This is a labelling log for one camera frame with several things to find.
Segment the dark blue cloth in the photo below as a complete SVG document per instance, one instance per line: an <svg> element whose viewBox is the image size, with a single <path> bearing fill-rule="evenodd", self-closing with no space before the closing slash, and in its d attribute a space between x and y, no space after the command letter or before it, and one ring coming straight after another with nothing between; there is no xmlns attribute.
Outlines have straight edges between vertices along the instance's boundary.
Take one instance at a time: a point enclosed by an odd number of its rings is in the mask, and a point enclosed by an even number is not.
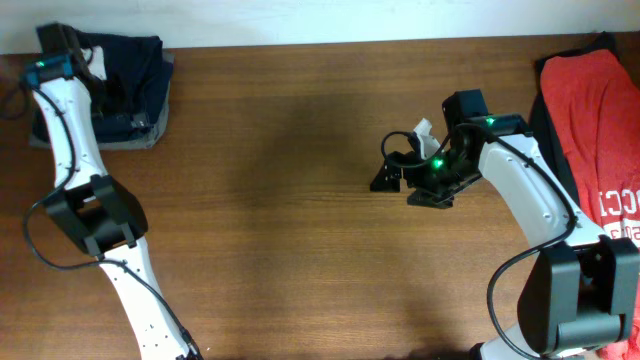
<svg viewBox="0 0 640 360"><path fill-rule="evenodd" d="M125 142L144 136L158 121L167 95L173 64L163 60L157 36L126 37L78 33L83 48L100 46L107 73L107 97L101 114L92 114L98 143ZM33 133L48 141L38 113Z"/></svg>

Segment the red fabric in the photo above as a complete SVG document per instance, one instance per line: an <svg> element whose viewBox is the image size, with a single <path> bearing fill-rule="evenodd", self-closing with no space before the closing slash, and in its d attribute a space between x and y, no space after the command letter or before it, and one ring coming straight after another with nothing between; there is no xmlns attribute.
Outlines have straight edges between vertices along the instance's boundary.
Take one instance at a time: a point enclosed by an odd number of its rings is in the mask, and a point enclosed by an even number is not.
<svg viewBox="0 0 640 360"><path fill-rule="evenodd" d="M540 82L580 207L611 238L640 244L640 91L607 50L553 58ZM629 341L600 356L640 360L638 305Z"/></svg>

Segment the black cable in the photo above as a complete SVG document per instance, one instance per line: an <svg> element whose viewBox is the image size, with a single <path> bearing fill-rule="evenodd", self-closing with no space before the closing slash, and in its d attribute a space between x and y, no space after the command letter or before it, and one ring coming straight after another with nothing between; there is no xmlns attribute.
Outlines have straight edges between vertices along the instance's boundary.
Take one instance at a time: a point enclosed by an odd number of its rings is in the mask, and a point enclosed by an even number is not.
<svg viewBox="0 0 640 360"><path fill-rule="evenodd" d="M69 173L67 177L60 183L60 185L56 186L51 192L49 192L42 199L36 201L29 208L29 210L27 210L24 217L22 218L22 233L24 235L24 239L27 245L29 246L29 248L31 249L31 251L33 252L33 254L36 256L38 260L40 260L42 263L49 266L50 268L58 271L71 271L71 270L78 270L78 269L84 269L89 267L97 267L100 265L114 265L121 268L122 270L124 270L125 273L129 274L134 280L136 280L140 285L142 285L145 289L147 289L158 300L158 302L162 304L162 306L167 310L167 313L169 314L171 319L176 323L176 326L180 331L180 336L187 343L187 345L189 346L189 349L194 353L194 355L199 355L200 352L195 341L189 334L189 331L187 331L187 329L182 325L182 323L180 322L176 314L173 312L173 310L171 309L167 301L162 297L162 295L160 295L160 293L156 289L154 289L146 281L140 278L136 273L134 273L131 269L129 269L124 263L115 261L115 260L105 259L105 260L95 260L95 261L90 261L90 262L85 262L85 263L80 263L75 265L58 265L49 261L47 258L45 258L34 245L31 235L29 233L29 219L31 218L31 215L33 215L34 211L40 205L42 205L52 196L56 195L58 192L64 190L64 187L71 181L71 179L73 178L73 174L76 171L75 168L77 164L77 159L76 159L76 153L73 150L74 149L73 140L71 138L69 126L67 125L67 122L64 119L64 114L62 113L62 111L60 111L60 108L58 108L58 106L51 100L51 98L47 96L45 93L43 93L40 89L33 89L33 90L38 95L40 95L47 103L49 103L49 105L52 107L52 109L56 113L56 116L60 119L60 122L62 123L62 127L64 128L65 135L67 137L69 149L71 151L71 166L69 167Z"/></svg>
<svg viewBox="0 0 640 360"><path fill-rule="evenodd" d="M513 350L515 353L517 353L518 355L522 356L525 359L530 359L530 360L540 360L540 359L548 359L547 357L538 357L538 356L534 356L531 355L529 353L527 353L526 351L522 350L521 348L519 348L516 344L514 344L511 339L509 339L509 337L507 336L507 334L505 334L504 330L502 330L502 327L500 326L500 323L498 321L498 316L496 315L495 309L494 309L494 305L493 305L493 291L495 289L496 283L498 282L498 279L500 278L500 276L502 276L502 274L507 271L507 269L509 269L511 266L513 266L514 264L528 258L531 255L537 254L539 253L542 249L548 248L548 247L552 247L554 245L557 245L559 243L561 243L562 241L564 241L565 239L567 239L569 237L569 235L571 235L571 233L573 232L573 230L576 227L576 222L577 222L577 218L575 216L575 213L573 211L573 207L571 206L571 203L569 202L569 200L567 199L567 197L565 196L564 192L560 189L560 187L556 184L555 181L553 181L553 179L544 171L542 170L542 168L540 168L540 166L538 166L538 164L535 163L535 160L526 156L525 154L523 154L521 151L519 151L518 149L516 149L515 147L511 146L509 143L507 143L506 141L500 139L500 137L496 136L495 134L493 134L490 130L488 130L487 128L477 125L477 124L460 124L458 126L455 127L454 130L457 129L463 129L463 128L472 128L475 130L479 130L482 131L487 138L489 138L489 140L491 141L495 141L498 144L500 144L501 146L503 146L504 148L506 148L507 150L509 150L511 153L513 153L515 156L519 157L520 159L522 159L526 165L530 166L531 168L533 168L534 170L536 170L538 172L538 174L540 174L540 176L549 184L549 186L553 189L553 191L556 193L556 195L558 196L558 198L560 199L560 201L562 202L562 204L564 205L567 214L569 215L569 222L567 223L567 229L560 234L559 236L543 243L540 244L538 246L532 247L526 251L521 252L520 254L512 257L511 259L509 259L508 261L506 261L504 264L502 264L498 270L496 270L496 272L493 274L493 276L491 276L491 280L489 281L489 285L487 286L487 308L489 309L489 317L491 318L491 322L493 323L493 327L496 329L496 331L498 332L498 335L500 336L500 338L505 342L505 344L507 344L507 346L509 346L509 348L511 348L511 350Z"/></svg>
<svg viewBox="0 0 640 360"><path fill-rule="evenodd" d="M15 114L7 115L6 107L11 102L11 100L13 100L16 94L18 94L19 91L22 92L22 99L23 99L22 109ZM29 91L27 90L27 86L24 84L24 82L20 81L20 83L18 83L18 85L15 88L9 90L9 92L7 92L7 94L0 101L0 119L3 119L3 120L20 119L27 113L27 111L29 111L30 104L31 104L31 101L29 97Z"/></svg>
<svg viewBox="0 0 640 360"><path fill-rule="evenodd" d="M410 139L413 134L407 131L392 131L390 133L388 133L383 139L382 139L382 144L380 145L380 151L382 152L382 157L387 161L387 163L391 166L395 166L401 169L418 169L424 166L427 166L429 164L431 164L431 162L433 161L433 158L440 155L440 153L442 153L442 151L444 150L444 147L447 145L447 143L449 142L449 140L451 139L451 134L447 134L447 136L444 138L444 140L442 141L442 144L440 144L440 147L438 148L438 150L436 150L436 152L429 157L428 159L424 160L423 162L419 162L416 164L401 164L393 159L391 159L389 157L389 155L387 155L386 150L384 149L384 145L387 142L387 140L392 137L393 135L403 135L405 136L407 139Z"/></svg>

